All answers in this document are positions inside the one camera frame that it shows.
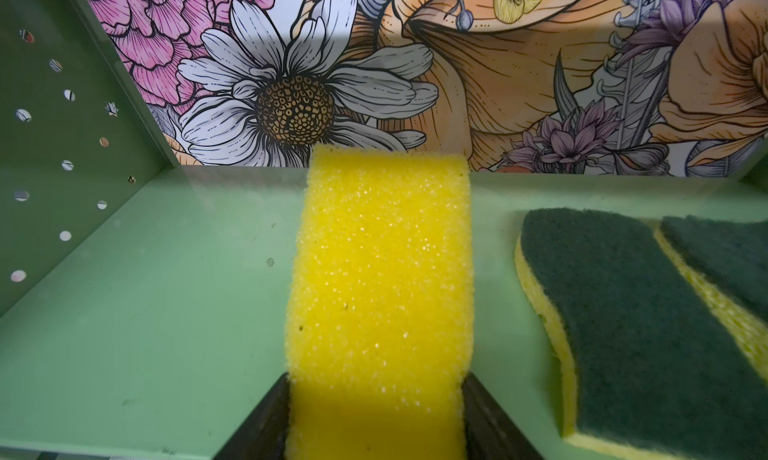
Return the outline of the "yellow sponge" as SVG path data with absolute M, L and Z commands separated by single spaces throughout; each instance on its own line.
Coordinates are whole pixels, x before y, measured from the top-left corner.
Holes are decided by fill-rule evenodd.
M 286 312 L 289 459 L 462 459 L 464 158 L 319 147 Z

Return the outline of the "dark green scouring sponge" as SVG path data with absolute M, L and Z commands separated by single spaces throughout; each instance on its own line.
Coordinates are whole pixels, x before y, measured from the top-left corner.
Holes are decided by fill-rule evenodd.
M 767 222 L 665 217 L 654 238 L 766 379 Z
M 647 224 L 534 210 L 515 265 L 560 363 L 567 443 L 621 459 L 766 457 L 767 383 L 755 349 Z

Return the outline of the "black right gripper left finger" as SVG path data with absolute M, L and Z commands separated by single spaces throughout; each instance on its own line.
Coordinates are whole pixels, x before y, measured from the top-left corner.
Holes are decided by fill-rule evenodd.
M 213 460 L 283 460 L 289 429 L 290 382 L 283 373 Z

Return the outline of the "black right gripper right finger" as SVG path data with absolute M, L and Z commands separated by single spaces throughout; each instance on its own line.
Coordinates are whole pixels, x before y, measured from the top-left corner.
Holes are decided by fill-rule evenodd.
M 542 460 L 543 457 L 473 374 L 462 384 L 469 460 Z

